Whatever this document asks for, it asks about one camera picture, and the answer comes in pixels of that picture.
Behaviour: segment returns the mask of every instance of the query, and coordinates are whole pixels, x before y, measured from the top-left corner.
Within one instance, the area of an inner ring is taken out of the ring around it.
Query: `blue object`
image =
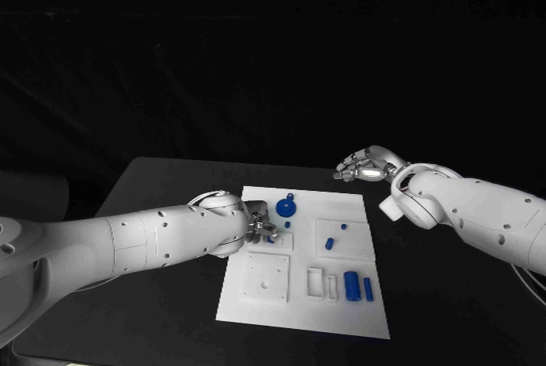
[[[344,295],[348,301],[361,301],[358,275],[354,271],[347,271],[343,274],[344,279]]]
[[[294,203],[294,194],[286,195],[286,199],[281,199],[276,202],[276,213],[288,218],[295,213],[295,203]]]
[[[366,291],[366,300],[373,301],[371,284],[370,284],[368,278],[364,278],[364,291]]]
[[[327,246],[325,246],[327,250],[332,250],[332,238],[330,237],[327,239]]]

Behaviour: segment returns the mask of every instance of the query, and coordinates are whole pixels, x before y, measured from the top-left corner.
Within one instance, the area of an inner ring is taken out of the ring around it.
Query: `robotic hand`
[[[245,241],[276,235],[268,204],[224,191],[184,206],[72,222],[0,217],[0,348],[70,292],[207,254],[223,258]]]
[[[380,209],[420,228],[453,228],[471,246],[505,262],[546,275],[546,201],[487,181],[462,178],[443,166],[410,164],[370,146],[338,164],[332,177],[390,183]]]

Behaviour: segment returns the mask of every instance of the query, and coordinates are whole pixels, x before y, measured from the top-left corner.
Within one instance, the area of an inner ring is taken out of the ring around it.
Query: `white cable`
[[[537,293],[534,292],[534,290],[531,289],[530,285],[527,284],[526,280],[523,279],[521,277],[521,274],[520,274],[520,271],[515,269],[515,266],[511,264],[511,268],[514,269],[514,272],[517,274],[517,277],[520,278],[521,282],[523,282],[523,285],[526,285],[527,287],[527,290],[531,292],[531,294],[534,295],[534,297],[538,299],[540,303],[543,304],[543,306],[546,306],[546,301],[543,301],[543,298],[537,295]]]
[[[211,192],[206,192],[204,194],[201,194],[200,196],[196,196],[190,202],[187,203],[187,206],[191,206],[201,198],[213,195],[213,194],[217,194],[219,192],[224,192],[223,190],[219,190],[219,191],[211,191]]]
[[[534,281],[534,283],[538,285],[538,287],[546,291],[546,286],[540,283],[540,281],[537,280],[537,278],[534,277],[534,275],[531,274],[531,272],[527,270],[527,269],[523,269],[523,271],[527,273],[527,275],[531,277],[531,280]]]

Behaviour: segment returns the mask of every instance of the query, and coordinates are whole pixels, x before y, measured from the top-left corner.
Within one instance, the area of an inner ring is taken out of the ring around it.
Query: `screw hole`
[[[11,254],[14,252],[14,246],[11,244],[3,244],[3,246],[0,246],[0,249],[7,254]]]

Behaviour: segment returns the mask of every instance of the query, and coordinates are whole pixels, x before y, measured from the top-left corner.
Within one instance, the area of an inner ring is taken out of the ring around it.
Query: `dark curtain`
[[[0,157],[82,200],[138,156],[332,168],[371,144],[543,193],[544,0],[23,1]]]

